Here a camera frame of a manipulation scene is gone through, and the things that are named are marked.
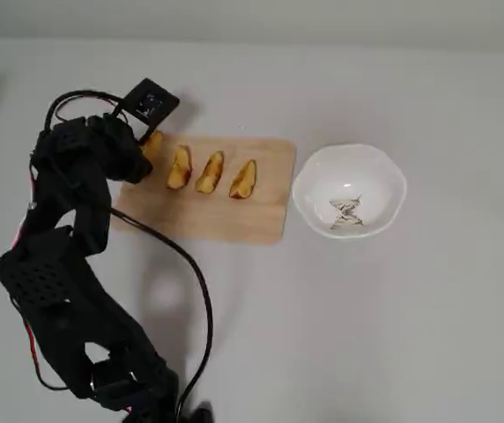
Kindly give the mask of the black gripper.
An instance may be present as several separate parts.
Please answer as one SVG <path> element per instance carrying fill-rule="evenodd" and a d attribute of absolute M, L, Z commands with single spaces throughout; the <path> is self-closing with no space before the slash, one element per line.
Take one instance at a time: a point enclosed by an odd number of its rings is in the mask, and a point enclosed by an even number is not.
<path fill-rule="evenodd" d="M 91 146 L 107 179 L 140 183 L 153 166 L 144 156 L 132 128 L 111 114 L 93 115 L 87 119 Z"/>

